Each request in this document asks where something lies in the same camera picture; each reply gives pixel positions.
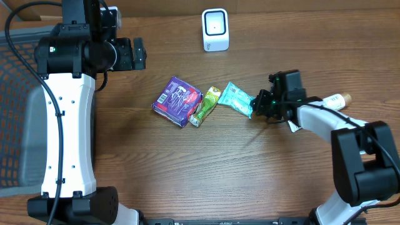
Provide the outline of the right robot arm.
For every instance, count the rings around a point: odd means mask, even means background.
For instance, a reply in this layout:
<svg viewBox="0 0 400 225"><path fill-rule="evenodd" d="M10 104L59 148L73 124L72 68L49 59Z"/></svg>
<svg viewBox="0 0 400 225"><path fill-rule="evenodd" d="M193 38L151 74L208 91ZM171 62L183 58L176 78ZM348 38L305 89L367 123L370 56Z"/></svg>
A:
<svg viewBox="0 0 400 225"><path fill-rule="evenodd" d="M298 70L271 74L269 82L270 90L250 103L256 115L311 131L331 145L335 191L304 224L365 224L360 214L399 205L387 202L399 193L399 154L385 122L357 120L309 97Z"/></svg>

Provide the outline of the teal snack packet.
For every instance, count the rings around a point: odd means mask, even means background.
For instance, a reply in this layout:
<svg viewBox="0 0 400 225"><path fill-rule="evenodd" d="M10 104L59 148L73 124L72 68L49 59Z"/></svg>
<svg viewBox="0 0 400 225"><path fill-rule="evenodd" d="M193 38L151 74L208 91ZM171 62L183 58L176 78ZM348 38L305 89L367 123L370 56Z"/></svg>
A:
<svg viewBox="0 0 400 225"><path fill-rule="evenodd" d="M237 112L247 116L251 119L253 113L253 107L251 101L254 100L254 96L248 95L246 92L238 88L232 82L228 82L225 90L218 100L218 104L232 107Z"/></svg>

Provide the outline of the purple pad package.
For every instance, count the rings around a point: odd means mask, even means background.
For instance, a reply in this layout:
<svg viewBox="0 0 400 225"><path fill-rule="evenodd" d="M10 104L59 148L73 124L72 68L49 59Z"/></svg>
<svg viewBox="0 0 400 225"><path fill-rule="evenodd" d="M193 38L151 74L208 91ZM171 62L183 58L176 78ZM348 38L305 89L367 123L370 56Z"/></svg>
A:
<svg viewBox="0 0 400 225"><path fill-rule="evenodd" d="M203 93L199 89L173 76L152 103L152 108L156 113L183 128L202 100Z"/></svg>

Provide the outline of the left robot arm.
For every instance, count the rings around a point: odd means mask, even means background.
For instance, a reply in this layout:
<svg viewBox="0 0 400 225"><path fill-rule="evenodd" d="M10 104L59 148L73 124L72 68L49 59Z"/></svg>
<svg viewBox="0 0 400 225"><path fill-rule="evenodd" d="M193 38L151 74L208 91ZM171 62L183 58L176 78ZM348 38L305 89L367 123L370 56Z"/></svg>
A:
<svg viewBox="0 0 400 225"><path fill-rule="evenodd" d="M143 70L140 38L118 38L118 8L103 1L63 1L62 23L40 39L34 56L47 102L47 159L32 218L49 224L143 223L119 202L115 187L98 187L93 169L94 95L99 73Z"/></svg>

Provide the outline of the white tube gold cap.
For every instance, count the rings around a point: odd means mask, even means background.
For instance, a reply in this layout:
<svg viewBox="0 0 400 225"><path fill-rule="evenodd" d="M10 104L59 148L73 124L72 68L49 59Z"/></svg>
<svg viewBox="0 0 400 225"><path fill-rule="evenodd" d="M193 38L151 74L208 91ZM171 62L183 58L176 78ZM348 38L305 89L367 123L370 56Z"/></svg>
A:
<svg viewBox="0 0 400 225"><path fill-rule="evenodd" d="M350 95L334 94L323 99L312 99L299 101L295 104L296 116L287 122L292 133L300 129L312 131L318 136L328 139L330 132L341 128L351 128L344 116L339 111L351 102Z"/></svg>

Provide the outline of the green yellow snack packet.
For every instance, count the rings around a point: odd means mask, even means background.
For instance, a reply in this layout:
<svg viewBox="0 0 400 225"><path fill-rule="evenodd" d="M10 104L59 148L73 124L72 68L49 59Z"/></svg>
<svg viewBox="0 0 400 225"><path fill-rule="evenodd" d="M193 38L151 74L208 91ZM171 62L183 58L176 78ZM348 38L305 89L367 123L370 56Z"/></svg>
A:
<svg viewBox="0 0 400 225"><path fill-rule="evenodd" d="M189 122L192 125L199 127L206 119L206 117L215 108L216 104L219 101L220 96L221 96L221 90L214 86L211 86L208 89L206 95L204 96L201 105L198 107L196 112L192 114L191 117L189 118Z"/></svg>

